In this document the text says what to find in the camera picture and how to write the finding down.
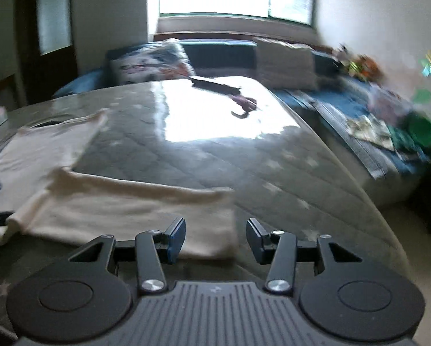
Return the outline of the cream sweatshirt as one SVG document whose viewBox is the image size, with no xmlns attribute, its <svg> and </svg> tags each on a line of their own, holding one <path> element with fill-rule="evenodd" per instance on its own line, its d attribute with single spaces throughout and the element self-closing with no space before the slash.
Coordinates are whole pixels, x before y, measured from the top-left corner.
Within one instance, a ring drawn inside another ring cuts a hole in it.
<svg viewBox="0 0 431 346">
<path fill-rule="evenodd" d="M 129 240 L 187 223 L 185 259 L 230 259 L 237 251 L 233 192 L 119 180 L 74 171 L 108 110 L 52 126 L 22 127 L 0 152 L 0 245 L 28 234 L 83 245 L 102 234 Z"/>
</svg>

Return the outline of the clothes pile on sofa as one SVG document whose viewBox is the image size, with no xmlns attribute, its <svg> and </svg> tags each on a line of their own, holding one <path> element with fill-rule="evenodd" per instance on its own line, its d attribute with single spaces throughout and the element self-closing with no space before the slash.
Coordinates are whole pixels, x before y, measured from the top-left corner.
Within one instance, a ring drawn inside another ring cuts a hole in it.
<svg viewBox="0 0 431 346">
<path fill-rule="evenodd" d="M 356 119 L 347 118 L 346 130 L 359 141 L 366 141 L 395 153 L 403 162 L 429 162 L 423 149 L 407 131 L 387 125 L 372 114 Z"/>
</svg>

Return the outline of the round black induction cooktop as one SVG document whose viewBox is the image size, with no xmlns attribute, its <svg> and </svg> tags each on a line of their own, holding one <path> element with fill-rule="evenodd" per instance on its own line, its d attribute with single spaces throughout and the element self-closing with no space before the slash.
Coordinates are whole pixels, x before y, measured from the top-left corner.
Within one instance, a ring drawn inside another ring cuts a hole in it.
<svg viewBox="0 0 431 346">
<path fill-rule="evenodd" d="M 40 128 L 40 127 L 53 126 L 53 125 L 63 123 L 66 120 L 71 120 L 72 118 L 74 118 L 74 116 L 71 114 L 60 114 L 56 116 L 49 116 L 41 120 L 36 120 L 36 121 L 33 121 L 32 123 L 29 123 L 28 127 Z"/>
</svg>

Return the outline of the teal corner sofa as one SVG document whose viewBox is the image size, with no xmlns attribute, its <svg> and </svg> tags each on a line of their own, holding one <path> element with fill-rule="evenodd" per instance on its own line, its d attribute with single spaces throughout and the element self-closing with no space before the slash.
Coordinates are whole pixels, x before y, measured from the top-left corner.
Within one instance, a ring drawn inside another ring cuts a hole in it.
<svg viewBox="0 0 431 346">
<path fill-rule="evenodd" d="M 378 85 L 377 65 L 365 56 L 344 64 L 308 45 L 260 37 L 171 38 L 108 51 L 101 67 L 57 96 L 188 76 L 259 81 L 307 122 L 379 207 L 407 199 L 428 171 L 426 146 L 412 136 L 419 115 Z"/>
</svg>

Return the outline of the dark wooden door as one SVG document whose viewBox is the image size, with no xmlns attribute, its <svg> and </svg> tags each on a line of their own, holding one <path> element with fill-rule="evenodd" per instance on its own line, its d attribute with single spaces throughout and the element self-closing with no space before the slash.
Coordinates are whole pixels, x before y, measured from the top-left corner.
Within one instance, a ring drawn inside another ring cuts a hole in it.
<svg viewBox="0 0 431 346">
<path fill-rule="evenodd" d="M 78 77 L 72 0 L 15 0 L 16 45 L 27 103 L 47 101 Z"/>
</svg>

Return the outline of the black remote control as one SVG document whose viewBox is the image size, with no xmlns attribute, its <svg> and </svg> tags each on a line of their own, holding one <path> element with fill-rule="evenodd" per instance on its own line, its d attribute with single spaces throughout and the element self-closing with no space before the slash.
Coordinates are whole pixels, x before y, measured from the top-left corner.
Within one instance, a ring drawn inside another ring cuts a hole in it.
<svg viewBox="0 0 431 346">
<path fill-rule="evenodd" d="M 215 79 L 199 76 L 189 77 L 189 79 L 194 87 L 207 91 L 213 91 L 224 95 L 239 95 L 241 93 L 240 88 L 220 83 Z"/>
</svg>

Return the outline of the clear plastic storage box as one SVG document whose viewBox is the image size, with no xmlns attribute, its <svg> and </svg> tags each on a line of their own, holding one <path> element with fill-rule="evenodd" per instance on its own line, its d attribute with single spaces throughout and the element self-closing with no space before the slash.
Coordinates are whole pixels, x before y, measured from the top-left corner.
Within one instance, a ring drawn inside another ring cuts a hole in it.
<svg viewBox="0 0 431 346">
<path fill-rule="evenodd" d="M 412 104 L 378 84 L 369 84 L 368 110 L 377 119 L 398 126 L 412 111 Z"/>
</svg>

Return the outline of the green plastic basket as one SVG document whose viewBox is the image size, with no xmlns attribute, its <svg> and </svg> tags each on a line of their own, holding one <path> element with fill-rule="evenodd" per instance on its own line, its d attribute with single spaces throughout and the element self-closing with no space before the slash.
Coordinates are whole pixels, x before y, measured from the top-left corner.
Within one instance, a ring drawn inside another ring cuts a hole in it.
<svg viewBox="0 0 431 346">
<path fill-rule="evenodd" d="M 408 118 L 408 132 L 412 140 L 422 148 L 431 148 L 431 120 L 412 113 Z"/>
</svg>

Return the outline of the plain beige pillow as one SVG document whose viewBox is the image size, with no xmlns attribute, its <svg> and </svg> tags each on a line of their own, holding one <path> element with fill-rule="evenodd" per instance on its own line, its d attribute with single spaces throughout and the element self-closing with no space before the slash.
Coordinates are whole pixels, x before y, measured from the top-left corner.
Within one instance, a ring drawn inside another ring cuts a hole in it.
<svg viewBox="0 0 431 346">
<path fill-rule="evenodd" d="M 256 79 L 266 88 L 316 91 L 315 58 L 310 48 L 256 37 Z"/>
</svg>

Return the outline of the butterfly print pillow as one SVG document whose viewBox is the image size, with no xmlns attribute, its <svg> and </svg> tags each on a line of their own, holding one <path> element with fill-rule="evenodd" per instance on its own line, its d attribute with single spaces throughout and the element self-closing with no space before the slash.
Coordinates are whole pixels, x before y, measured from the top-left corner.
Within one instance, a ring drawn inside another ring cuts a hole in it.
<svg viewBox="0 0 431 346">
<path fill-rule="evenodd" d="M 110 62 L 118 85 L 187 79 L 196 75 L 176 39 L 153 42 Z"/>
</svg>

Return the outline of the yellow plush toy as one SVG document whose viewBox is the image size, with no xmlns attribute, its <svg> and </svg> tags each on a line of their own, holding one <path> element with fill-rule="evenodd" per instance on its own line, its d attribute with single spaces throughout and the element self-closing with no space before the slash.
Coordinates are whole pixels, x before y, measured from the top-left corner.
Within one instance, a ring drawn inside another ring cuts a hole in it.
<svg viewBox="0 0 431 346">
<path fill-rule="evenodd" d="M 366 57 L 364 55 L 357 55 L 352 58 L 347 64 L 347 73 L 350 77 L 359 77 L 363 75 L 364 64 Z"/>
</svg>

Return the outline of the orange plush toy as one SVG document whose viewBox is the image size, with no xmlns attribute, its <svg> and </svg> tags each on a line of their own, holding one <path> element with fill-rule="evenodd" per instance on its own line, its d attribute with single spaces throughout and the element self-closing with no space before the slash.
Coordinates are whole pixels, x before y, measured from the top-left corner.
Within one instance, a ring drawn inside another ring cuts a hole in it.
<svg viewBox="0 0 431 346">
<path fill-rule="evenodd" d="M 377 81 L 382 76 L 382 72 L 377 63 L 367 55 L 361 55 L 361 74 L 368 81 Z"/>
</svg>

